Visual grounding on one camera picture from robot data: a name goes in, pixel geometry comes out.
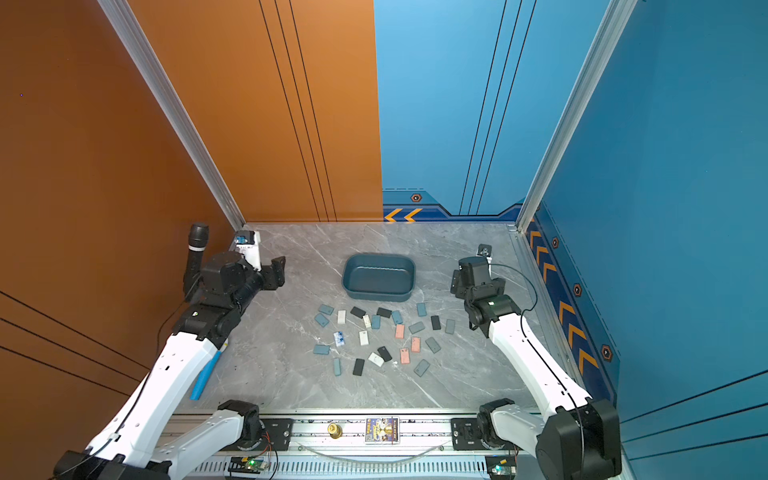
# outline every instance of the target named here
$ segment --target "black block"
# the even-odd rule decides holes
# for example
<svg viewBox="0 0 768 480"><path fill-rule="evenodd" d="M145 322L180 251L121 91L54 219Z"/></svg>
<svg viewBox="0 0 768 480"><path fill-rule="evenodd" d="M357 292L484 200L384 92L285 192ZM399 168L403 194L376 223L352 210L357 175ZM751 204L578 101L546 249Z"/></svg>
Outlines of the black block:
<svg viewBox="0 0 768 480"><path fill-rule="evenodd" d="M388 362L389 360L392 359L392 356L389 355L389 351L387 351L385 346L380 347L378 352L379 352L379 356L381 356L385 362Z"/></svg>

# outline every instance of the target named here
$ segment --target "blue wall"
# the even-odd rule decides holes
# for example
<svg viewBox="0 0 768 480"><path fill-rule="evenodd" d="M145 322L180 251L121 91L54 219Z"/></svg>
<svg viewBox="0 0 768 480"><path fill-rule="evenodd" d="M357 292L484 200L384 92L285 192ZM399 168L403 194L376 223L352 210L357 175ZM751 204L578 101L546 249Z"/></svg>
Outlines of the blue wall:
<svg viewBox="0 0 768 480"><path fill-rule="evenodd" d="M638 2L545 195L640 480L765 476L768 437L695 447L766 434L768 408L657 432L768 402L766 374L664 408L768 369L767 58L765 2Z"/></svg>
<svg viewBox="0 0 768 480"><path fill-rule="evenodd" d="M451 214L525 197L607 3L376 0L385 190L425 190Z"/></svg>

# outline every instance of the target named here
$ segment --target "dark blue plastic tray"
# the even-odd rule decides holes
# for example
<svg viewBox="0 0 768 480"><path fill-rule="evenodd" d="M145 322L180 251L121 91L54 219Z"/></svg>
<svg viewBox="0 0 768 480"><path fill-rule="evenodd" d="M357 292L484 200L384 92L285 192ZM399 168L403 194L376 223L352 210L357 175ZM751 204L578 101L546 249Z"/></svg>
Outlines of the dark blue plastic tray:
<svg viewBox="0 0 768 480"><path fill-rule="evenodd" d="M346 261L342 285L355 300L405 302L415 274L413 261L403 255L358 253Z"/></svg>

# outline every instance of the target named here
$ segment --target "brass knob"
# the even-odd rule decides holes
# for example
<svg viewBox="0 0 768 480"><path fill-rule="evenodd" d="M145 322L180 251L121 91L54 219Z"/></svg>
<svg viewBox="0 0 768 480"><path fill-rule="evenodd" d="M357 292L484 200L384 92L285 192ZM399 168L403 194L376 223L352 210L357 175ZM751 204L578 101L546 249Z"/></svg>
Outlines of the brass knob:
<svg viewBox="0 0 768 480"><path fill-rule="evenodd" d="M331 435L332 439L337 439L341 436L341 427L336 423L332 423L328 425L328 433Z"/></svg>

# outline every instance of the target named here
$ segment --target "white block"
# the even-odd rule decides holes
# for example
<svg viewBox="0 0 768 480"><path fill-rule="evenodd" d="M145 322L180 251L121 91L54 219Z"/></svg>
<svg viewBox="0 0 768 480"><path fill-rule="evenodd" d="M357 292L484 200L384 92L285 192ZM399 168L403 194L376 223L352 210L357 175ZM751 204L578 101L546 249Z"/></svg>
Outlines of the white block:
<svg viewBox="0 0 768 480"><path fill-rule="evenodd" d="M378 366L384 365L384 359L382 357L376 355L376 353L371 353L371 356L368 357L368 360L371 361L371 362L374 362Z"/></svg>

